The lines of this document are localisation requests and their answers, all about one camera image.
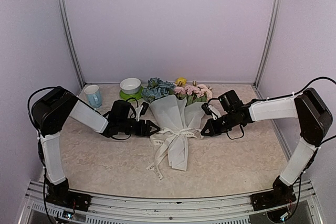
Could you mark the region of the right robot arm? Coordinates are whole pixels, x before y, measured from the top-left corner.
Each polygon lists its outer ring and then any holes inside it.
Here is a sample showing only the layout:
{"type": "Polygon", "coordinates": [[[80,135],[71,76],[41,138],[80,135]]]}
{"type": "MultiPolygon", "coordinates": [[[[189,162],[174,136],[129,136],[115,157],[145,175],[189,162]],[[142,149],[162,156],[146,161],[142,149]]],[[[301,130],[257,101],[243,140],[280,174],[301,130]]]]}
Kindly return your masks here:
{"type": "MultiPolygon", "coordinates": [[[[246,128],[247,136],[230,144],[223,135],[207,137],[205,160],[196,184],[197,197],[249,193],[271,185],[276,168],[290,155],[299,138],[295,119],[260,122],[246,128]]],[[[305,178],[312,180],[326,223],[335,223],[335,141],[326,143],[305,178]]]]}

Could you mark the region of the green plate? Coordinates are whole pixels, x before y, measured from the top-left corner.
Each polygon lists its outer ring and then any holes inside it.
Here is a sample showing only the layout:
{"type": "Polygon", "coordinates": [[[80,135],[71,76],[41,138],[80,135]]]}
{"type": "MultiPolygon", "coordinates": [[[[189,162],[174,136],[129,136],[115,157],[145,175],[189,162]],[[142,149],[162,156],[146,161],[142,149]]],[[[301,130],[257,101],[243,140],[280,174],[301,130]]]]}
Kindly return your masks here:
{"type": "Polygon", "coordinates": [[[141,99],[142,98],[142,90],[143,90],[143,86],[140,87],[139,91],[135,94],[126,94],[124,93],[122,90],[120,90],[119,92],[119,96],[122,100],[127,100],[129,98],[136,98],[137,100],[141,99]]]}

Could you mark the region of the white bowl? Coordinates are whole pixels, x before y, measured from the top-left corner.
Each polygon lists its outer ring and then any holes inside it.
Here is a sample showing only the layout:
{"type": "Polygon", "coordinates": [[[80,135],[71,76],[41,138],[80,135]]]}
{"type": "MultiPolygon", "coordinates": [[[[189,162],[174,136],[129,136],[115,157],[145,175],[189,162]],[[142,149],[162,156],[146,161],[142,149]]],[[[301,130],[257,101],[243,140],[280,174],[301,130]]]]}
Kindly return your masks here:
{"type": "Polygon", "coordinates": [[[135,94],[140,87],[141,81],[138,78],[126,78],[120,82],[121,91],[125,94],[135,94]]]}

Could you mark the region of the aluminium front rail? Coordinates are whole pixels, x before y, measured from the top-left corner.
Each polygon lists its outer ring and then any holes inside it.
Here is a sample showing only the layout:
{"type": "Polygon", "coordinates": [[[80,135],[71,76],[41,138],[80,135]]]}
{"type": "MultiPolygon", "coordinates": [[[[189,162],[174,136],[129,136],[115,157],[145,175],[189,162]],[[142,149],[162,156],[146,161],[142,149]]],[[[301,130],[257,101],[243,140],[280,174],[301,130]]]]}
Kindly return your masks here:
{"type": "MultiPolygon", "coordinates": [[[[88,211],[75,210],[72,219],[62,217],[68,208],[47,203],[48,213],[70,223],[250,223],[252,215],[261,215],[285,207],[254,211],[251,195],[190,199],[152,199],[86,193],[92,196],[88,211]]],[[[310,181],[302,182],[299,206],[286,223],[326,223],[310,181]]],[[[28,223],[32,211],[46,213],[43,184],[30,182],[18,223],[28,223]]]]}

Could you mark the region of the blue hydrangea fake flower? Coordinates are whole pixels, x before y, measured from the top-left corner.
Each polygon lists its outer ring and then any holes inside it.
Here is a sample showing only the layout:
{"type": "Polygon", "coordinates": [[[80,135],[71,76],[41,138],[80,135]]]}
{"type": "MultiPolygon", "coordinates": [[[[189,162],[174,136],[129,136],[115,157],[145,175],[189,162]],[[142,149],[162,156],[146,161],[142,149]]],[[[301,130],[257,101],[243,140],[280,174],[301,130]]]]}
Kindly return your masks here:
{"type": "Polygon", "coordinates": [[[141,91],[141,96],[145,102],[152,103],[155,100],[174,94],[175,87],[176,85],[172,82],[163,81],[160,78],[150,78],[147,86],[141,91]]]}

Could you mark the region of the cream ribbon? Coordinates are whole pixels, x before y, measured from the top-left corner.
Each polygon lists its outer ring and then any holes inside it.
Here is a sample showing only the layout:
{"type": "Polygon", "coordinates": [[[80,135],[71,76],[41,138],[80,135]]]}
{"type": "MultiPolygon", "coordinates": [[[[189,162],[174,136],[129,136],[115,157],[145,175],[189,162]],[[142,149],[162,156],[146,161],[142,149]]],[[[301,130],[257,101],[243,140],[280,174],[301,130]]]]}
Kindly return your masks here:
{"type": "Polygon", "coordinates": [[[174,131],[163,128],[150,136],[151,143],[159,146],[154,155],[154,160],[146,169],[155,173],[158,180],[163,179],[159,164],[167,156],[172,169],[186,171],[188,165],[188,144],[190,138],[203,139],[200,129],[193,127],[174,131]]]}

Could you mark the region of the left aluminium frame post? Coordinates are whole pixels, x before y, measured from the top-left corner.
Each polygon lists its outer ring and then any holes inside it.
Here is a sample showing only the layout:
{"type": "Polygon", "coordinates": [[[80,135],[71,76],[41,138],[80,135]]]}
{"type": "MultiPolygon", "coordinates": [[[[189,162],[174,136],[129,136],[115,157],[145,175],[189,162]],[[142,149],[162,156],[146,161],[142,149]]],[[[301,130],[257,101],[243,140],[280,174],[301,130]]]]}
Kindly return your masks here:
{"type": "Polygon", "coordinates": [[[75,49],[73,36],[71,33],[71,29],[70,29],[70,23],[69,23],[67,9],[66,9],[66,1],[65,0],[57,0],[57,1],[58,1],[59,11],[60,11],[61,23],[63,26],[66,43],[67,43],[68,50],[70,53],[70,59],[71,59],[72,65],[75,70],[75,75],[76,75],[78,84],[80,88],[82,89],[86,85],[86,82],[83,77],[83,73],[82,73],[79,59],[77,57],[77,53],[75,49]]]}

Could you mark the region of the yellow fake flower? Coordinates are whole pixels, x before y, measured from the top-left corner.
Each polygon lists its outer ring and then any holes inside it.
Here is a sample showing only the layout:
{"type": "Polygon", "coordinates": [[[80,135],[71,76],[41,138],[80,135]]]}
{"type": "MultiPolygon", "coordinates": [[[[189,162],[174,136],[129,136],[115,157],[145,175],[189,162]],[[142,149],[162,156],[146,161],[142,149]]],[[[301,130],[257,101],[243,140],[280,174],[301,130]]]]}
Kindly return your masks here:
{"type": "Polygon", "coordinates": [[[187,83],[187,80],[182,77],[178,78],[175,82],[175,84],[180,87],[186,85],[186,83],[187,83]]]}

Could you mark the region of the right aluminium frame post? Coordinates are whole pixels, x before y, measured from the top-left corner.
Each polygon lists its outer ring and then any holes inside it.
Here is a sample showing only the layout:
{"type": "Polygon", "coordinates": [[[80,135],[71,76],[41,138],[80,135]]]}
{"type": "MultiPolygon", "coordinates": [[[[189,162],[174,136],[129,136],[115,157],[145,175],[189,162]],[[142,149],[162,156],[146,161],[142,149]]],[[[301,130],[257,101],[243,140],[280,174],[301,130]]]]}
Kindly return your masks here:
{"type": "Polygon", "coordinates": [[[268,25],[268,29],[267,29],[267,34],[266,34],[266,40],[265,40],[265,44],[264,44],[264,47],[263,47],[263,52],[262,52],[260,64],[259,64],[259,67],[258,67],[258,70],[257,70],[257,75],[256,75],[255,81],[254,81],[254,87],[256,89],[259,88],[259,86],[261,84],[261,81],[262,81],[262,77],[263,77],[265,69],[266,69],[266,64],[267,64],[267,60],[268,60],[268,57],[269,57],[272,40],[273,40],[274,33],[275,33],[275,30],[276,30],[276,22],[277,22],[277,19],[278,19],[278,13],[279,13],[279,10],[280,10],[280,5],[281,5],[281,0],[273,0],[271,15],[270,15],[270,21],[269,21],[269,25],[268,25]]]}

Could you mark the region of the aluminium frame post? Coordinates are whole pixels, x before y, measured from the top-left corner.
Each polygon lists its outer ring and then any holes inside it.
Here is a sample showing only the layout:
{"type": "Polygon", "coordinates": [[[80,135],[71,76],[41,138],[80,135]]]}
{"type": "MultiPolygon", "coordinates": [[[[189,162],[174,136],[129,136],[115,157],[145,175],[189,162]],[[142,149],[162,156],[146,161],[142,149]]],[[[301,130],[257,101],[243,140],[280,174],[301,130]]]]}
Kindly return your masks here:
{"type": "Polygon", "coordinates": [[[267,34],[266,34],[266,40],[265,40],[265,44],[264,44],[264,47],[263,47],[263,52],[262,52],[260,64],[259,64],[259,67],[258,67],[258,70],[257,70],[257,75],[256,75],[255,81],[254,81],[254,87],[256,89],[259,88],[259,86],[261,84],[261,81],[262,81],[262,77],[263,77],[265,69],[266,69],[266,64],[267,64],[267,60],[268,60],[268,57],[269,57],[272,40],[273,40],[274,33],[275,33],[275,30],[276,30],[276,22],[277,22],[277,19],[278,19],[278,13],[279,13],[279,10],[280,10],[280,5],[281,5],[281,0],[273,0],[271,15],[270,15],[270,21],[269,21],[269,25],[268,25],[268,29],[267,29],[267,34]]]}
{"type": "Polygon", "coordinates": [[[57,0],[57,1],[58,1],[59,11],[60,11],[61,23],[63,26],[66,43],[67,43],[68,50],[70,53],[70,59],[71,59],[72,65],[75,70],[75,75],[76,75],[78,84],[80,88],[82,89],[86,85],[86,82],[83,77],[83,73],[82,73],[79,59],[77,57],[77,53],[75,49],[73,36],[71,33],[71,29],[70,29],[70,23],[69,23],[67,9],[66,9],[66,1],[65,0],[57,0]]]}

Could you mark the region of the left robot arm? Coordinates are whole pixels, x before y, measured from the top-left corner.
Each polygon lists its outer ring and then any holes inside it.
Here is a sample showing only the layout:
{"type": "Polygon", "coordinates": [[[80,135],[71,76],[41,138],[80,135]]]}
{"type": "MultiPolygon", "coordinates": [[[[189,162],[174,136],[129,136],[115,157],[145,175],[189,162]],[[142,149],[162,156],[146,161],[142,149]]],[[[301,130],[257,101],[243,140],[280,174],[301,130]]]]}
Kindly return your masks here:
{"type": "Polygon", "coordinates": [[[62,86],[45,87],[46,94],[34,104],[28,104],[28,116],[37,131],[38,155],[44,169],[44,203],[88,211],[91,195],[69,189],[69,181],[61,160],[61,132],[70,132],[71,126],[85,127],[87,131],[115,141],[122,141],[120,134],[150,137],[160,127],[141,117],[149,104],[134,107],[131,100],[116,100],[111,109],[101,114],[93,106],[62,86]]]}

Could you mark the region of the light blue mug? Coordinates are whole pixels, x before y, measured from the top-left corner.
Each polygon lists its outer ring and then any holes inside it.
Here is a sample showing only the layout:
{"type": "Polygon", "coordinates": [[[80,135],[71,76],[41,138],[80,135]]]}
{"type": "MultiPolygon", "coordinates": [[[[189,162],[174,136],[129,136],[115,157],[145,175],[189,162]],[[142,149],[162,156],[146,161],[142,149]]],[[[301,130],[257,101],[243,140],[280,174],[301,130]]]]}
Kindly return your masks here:
{"type": "Polygon", "coordinates": [[[98,85],[93,84],[87,86],[86,88],[84,88],[84,93],[86,95],[89,104],[93,108],[99,108],[102,106],[102,97],[98,85]]]}

